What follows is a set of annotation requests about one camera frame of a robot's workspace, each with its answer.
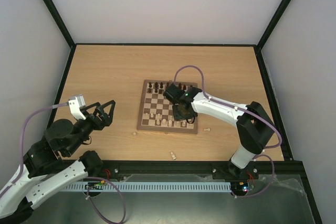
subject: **white wall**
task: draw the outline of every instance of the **white wall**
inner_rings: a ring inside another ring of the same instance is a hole
[[[292,0],[263,50],[323,223],[336,219],[335,19],[335,0]]]
[[[0,0],[0,188],[18,167],[24,120],[54,103],[69,50],[42,0]],[[48,118],[29,123],[25,151]]]
[[[281,0],[53,0],[75,42],[256,44]]]

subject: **wooden table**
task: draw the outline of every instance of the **wooden table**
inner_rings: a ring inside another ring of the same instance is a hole
[[[95,150],[105,160],[171,161],[171,151],[177,161],[229,160],[239,146],[237,130],[208,115],[199,115],[197,135],[137,131],[143,80],[172,80],[184,65],[202,69],[212,96],[245,104],[257,101],[271,116],[253,47],[78,45],[61,102],[82,93],[87,105],[113,99],[116,109],[111,126],[94,131],[92,144],[82,145],[71,159]],[[195,69],[183,70],[177,80],[201,86]],[[60,118],[75,121],[66,108],[58,110],[55,120]],[[269,144],[277,141],[274,134]],[[284,160],[279,147],[266,153]]]

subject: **purple cable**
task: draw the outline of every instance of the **purple cable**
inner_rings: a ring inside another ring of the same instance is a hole
[[[250,198],[250,197],[254,197],[254,196],[260,195],[264,191],[266,191],[267,188],[272,184],[273,178],[274,178],[274,174],[275,174],[274,162],[271,159],[271,157],[268,156],[268,155],[266,155],[266,154],[260,154],[260,155],[255,156],[255,158],[259,158],[259,157],[267,157],[267,158],[269,158],[269,160],[271,161],[271,164],[272,164],[272,175],[271,175],[271,178],[269,179],[269,182],[268,182],[267,186],[265,186],[261,191],[255,193],[255,194],[251,194],[251,195],[237,196],[237,195],[234,194],[234,192],[232,192],[232,195],[235,196],[235,198]]]
[[[52,106],[48,106],[48,107],[45,107],[45,108],[42,108],[42,109],[39,109],[37,111],[35,111],[34,113],[32,113],[29,117],[27,117],[27,119],[25,120],[24,124],[23,124],[23,127],[22,127],[22,130],[21,130],[21,135],[20,135],[20,171],[19,171],[19,174],[16,176],[16,178],[12,181],[13,184],[15,184],[20,178],[21,178],[21,175],[23,173],[23,165],[24,165],[24,162],[23,162],[23,156],[24,156],[24,153],[23,153],[23,141],[24,141],[24,135],[25,135],[25,131],[26,131],[26,126],[29,122],[30,119],[32,119],[32,117],[40,112],[43,112],[43,111],[47,111],[47,110],[52,110],[52,109],[56,109],[56,108],[59,108],[59,107],[63,107],[63,106],[67,106],[68,103],[60,103],[60,104],[56,104],[56,105],[52,105]],[[2,196],[4,196],[4,194],[10,189],[11,186],[7,186],[1,193],[0,193],[0,199],[2,198]]]
[[[90,198],[90,195],[89,195],[89,192],[90,192],[90,189],[91,187],[88,188],[87,192],[86,192],[86,195],[88,196],[88,199],[89,201],[91,202],[95,212],[98,214],[98,216],[103,220],[105,221],[106,223],[108,224],[122,224],[124,223],[124,220],[125,220],[125,217],[126,217],[126,203],[125,203],[125,199],[124,197],[122,196],[121,194],[121,191],[119,191],[119,189],[115,186],[115,184],[113,184],[111,181],[107,180],[107,179],[104,179],[104,178],[99,178],[99,177],[87,177],[88,179],[96,179],[96,180],[104,180],[105,182],[107,182],[108,184],[110,184],[116,191],[117,193],[119,194],[120,198],[121,198],[121,201],[122,201],[122,206],[124,208],[124,215],[121,219],[120,222],[113,222],[113,221],[110,221],[108,220],[107,218],[105,218],[101,213],[100,211],[97,209],[97,207],[94,205],[92,199]]]
[[[209,95],[205,92],[205,81],[204,81],[204,75],[203,75],[203,72],[201,71],[201,69],[197,66],[194,66],[194,65],[187,65],[187,66],[184,66],[184,67],[181,67],[175,74],[174,76],[174,82],[176,81],[176,77],[177,77],[177,74],[182,70],[182,69],[185,69],[185,68],[195,68],[199,71],[199,73],[201,74],[201,77],[202,77],[202,92],[203,92],[203,95],[209,99]],[[229,107],[229,108],[232,108],[234,109],[235,106],[229,104],[229,103],[226,103],[226,102],[222,102],[222,101],[218,101],[218,100],[215,100],[213,98],[210,98],[209,99],[210,101],[213,101],[215,103],[218,103],[220,105],[224,105],[226,107]],[[276,148],[276,147],[279,147],[282,143],[282,137],[280,135],[280,132],[272,125],[270,124],[269,122],[267,122],[265,119],[263,119],[262,117],[258,116],[257,114],[249,111],[249,110],[245,110],[245,109],[242,109],[240,107],[236,107],[237,110],[239,111],[242,111],[244,113],[247,113],[247,114],[250,114],[251,116],[253,116],[254,118],[257,118],[258,120],[260,120],[261,122],[265,123],[268,127],[270,127],[274,132],[275,134],[277,134],[278,138],[279,138],[279,143],[275,144],[275,145],[271,145],[271,146],[266,146],[265,149],[270,149],[270,148]]]

